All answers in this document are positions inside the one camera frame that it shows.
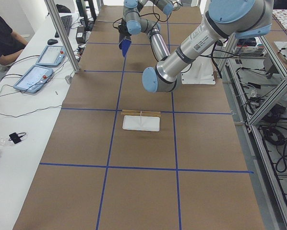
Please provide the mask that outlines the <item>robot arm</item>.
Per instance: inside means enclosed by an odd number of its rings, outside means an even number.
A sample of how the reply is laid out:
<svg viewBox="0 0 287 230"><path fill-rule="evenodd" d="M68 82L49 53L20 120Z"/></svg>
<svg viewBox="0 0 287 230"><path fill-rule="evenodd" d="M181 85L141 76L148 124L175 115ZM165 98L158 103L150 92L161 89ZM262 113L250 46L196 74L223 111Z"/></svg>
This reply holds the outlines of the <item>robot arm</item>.
<svg viewBox="0 0 287 230"><path fill-rule="evenodd" d="M163 60L169 56L169 51L166 43L160 33L161 22L159 14L155 12L153 15L156 21L151 21L140 15L146 0L125 0L123 5L123 17L121 22L115 27L119 31L119 49L122 51L122 56L125 57L132 44L132 35L145 33L150 43L151 50L157 61Z"/></svg>
<svg viewBox="0 0 287 230"><path fill-rule="evenodd" d="M143 71L148 92L171 92L182 70L221 38L246 39L266 35L272 26L272 0L213 0L202 23L155 67Z"/></svg>

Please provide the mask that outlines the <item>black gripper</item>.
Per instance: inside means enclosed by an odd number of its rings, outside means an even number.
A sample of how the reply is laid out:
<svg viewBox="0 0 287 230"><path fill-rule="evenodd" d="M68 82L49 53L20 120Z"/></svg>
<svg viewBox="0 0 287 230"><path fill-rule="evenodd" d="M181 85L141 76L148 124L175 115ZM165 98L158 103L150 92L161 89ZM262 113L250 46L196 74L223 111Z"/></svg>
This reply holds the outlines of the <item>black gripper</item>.
<svg viewBox="0 0 287 230"><path fill-rule="evenodd" d="M122 35L128 35L128 28L124 20L121 20L121 22L118 23L118 31Z"/></svg>

